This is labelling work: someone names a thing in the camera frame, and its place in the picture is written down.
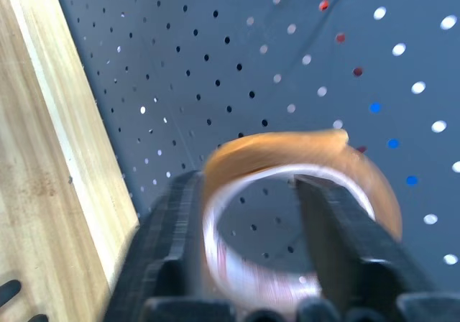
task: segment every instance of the pegboard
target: pegboard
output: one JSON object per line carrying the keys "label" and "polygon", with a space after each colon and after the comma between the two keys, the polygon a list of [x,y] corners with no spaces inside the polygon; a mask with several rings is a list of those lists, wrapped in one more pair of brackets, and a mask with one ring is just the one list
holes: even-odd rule
{"label": "pegboard", "polygon": [[[220,144],[344,128],[386,175],[403,243],[460,289],[457,0],[60,0],[134,205]],[[258,263],[304,271],[297,201],[264,180],[219,224]]]}

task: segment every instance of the tape roll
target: tape roll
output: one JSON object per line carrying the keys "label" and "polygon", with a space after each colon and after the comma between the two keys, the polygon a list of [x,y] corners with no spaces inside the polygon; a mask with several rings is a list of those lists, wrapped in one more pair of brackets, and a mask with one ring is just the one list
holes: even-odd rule
{"label": "tape roll", "polygon": [[321,294],[314,272],[276,272],[244,261],[219,235],[216,227],[229,201],[255,180],[298,173],[333,180],[350,191],[369,217],[400,239],[400,208],[390,184],[347,142],[342,129],[257,134],[229,142],[209,158],[203,192],[206,264],[214,284],[238,306],[289,315],[300,300]]}

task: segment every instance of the wooden board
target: wooden board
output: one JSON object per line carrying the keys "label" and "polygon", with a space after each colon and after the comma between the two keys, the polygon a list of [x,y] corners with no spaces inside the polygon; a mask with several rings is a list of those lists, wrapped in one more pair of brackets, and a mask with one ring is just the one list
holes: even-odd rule
{"label": "wooden board", "polygon": [[136,225],[58,0],[0,0],[0,321],[95,321]]}

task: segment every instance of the wooden surface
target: wooden surface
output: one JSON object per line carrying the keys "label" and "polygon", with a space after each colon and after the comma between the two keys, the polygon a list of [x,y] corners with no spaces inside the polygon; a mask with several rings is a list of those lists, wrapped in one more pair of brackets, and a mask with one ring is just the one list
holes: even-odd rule
{"label": "wooden surface", "polygon": [[0,321],[95,321],[137,224],[58,0],[0,0]]}

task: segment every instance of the blurry tape roll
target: blurry tape roll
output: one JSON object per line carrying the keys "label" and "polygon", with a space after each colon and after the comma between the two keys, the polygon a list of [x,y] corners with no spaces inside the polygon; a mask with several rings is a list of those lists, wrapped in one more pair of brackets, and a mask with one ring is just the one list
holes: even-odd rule
{"label": "blurry tape roll", "polygon": [[239,307],[271,308],[290,315],[300,300],[321,294],[314,272],[294,275],[245,261],[219,235],[217,224],[230,200],[255,180],[295,174],[332,180],[400,239],[400,208],[389,183],[347,142],[342,129],[256,134],[225,144],[209,158],[204,170],[204,255],[213,283]]}

